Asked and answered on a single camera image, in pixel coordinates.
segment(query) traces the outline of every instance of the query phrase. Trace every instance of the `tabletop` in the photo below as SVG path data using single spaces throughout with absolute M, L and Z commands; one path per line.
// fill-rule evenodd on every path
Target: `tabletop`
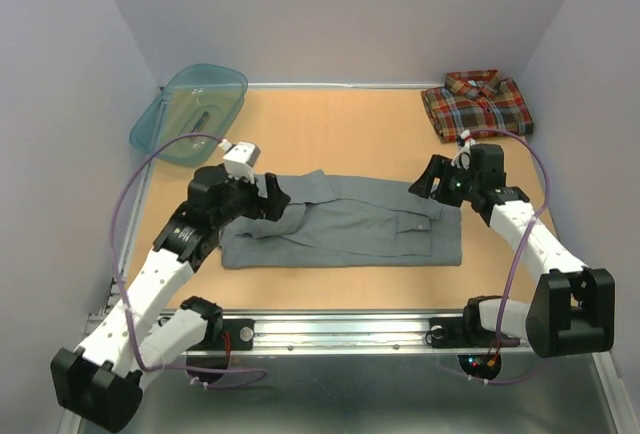
M 257 172 L 327 174 L 413 182 L 432 154 L 452 157 L 417 90 L 255 90 L 226 136 L 260 147 Z M 507 185 L 538 206 L 543 190 L 529 152 L 513 139 L 503 147 Z M 218 149 L 207 164 L 222 162 Z M 193 169 L 156 162 L 137 229 L 128 281 L 140 270 L 153 240 L 186 199 Z M 548 213 L 542 221 L 553 230 Z M 513 259 L 507 243 L 470 206 L 462 207 L 462 265 L 429 267 L 253 268 L 230 270 L 212 253 L 172 298 L 192 295 L 225 309 L 461 308 L 470 297 L 501 294 Z M 534 284 L 520 267 L 511 298 L 530 301 Z

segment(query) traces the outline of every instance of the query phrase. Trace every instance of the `plaid shirt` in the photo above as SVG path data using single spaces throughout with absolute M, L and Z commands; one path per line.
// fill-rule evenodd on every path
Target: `plaid shirt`
M 444 87 L 423 91 L 422 100 L 442 142 L 455 141 L 465 129 L 504 129 L 520 136 L 533 132 L 518 86 L 510 77 L 500 80 L 496 69 L 450 72 Z

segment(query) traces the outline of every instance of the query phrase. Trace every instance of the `translucent plastic container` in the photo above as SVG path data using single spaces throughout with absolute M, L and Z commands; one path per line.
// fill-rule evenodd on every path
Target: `translucent plastic container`
M 189 132 L 223 137 L 244 104 L 247 78 L 211 64 L 180 71 L 156 96 L 131 130 L 131 144 L 151 154 L 165 142 Z M 218 145 L 204 137 L 189 137 L 167 147 L 159 159 L 183 166 L 205 162 Z

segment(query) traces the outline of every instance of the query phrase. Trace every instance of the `white wall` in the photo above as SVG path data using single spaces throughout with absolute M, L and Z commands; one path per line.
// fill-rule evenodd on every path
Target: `white wall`
M 116 0 L 167 82 L 211 62 L 253 82 L 440 82 L 517 74 L 563 0 Z
M 49 362 L 104 301 L 128 133 L 155 86 L 113 0 L 0 0 L 3 434 L 57 432 Z
M 640 414 L 640 0 L 566 0 L 519 77 L 559 235 L 617 283 L 614 356 Z

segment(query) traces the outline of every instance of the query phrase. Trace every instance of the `clothing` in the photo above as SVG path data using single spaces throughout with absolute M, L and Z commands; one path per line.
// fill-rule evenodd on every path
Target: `clothing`
M 458 265 L 460 211 L 409 194 L 409 183 L 314 171 L 278 176 L 291 203 L 278 222 L 238 218 L 220 239 L 222 265 Z M 264 178 L 258 177 L 264 195 Z
M 510 77 L 500 80 L 496 69 L 450 72 L 444 87 L 422 92 L 422 101 L 442 142 L 455 141 L 465 129 L 504 129 L 521 136 L 533 132 L 518 86 Z

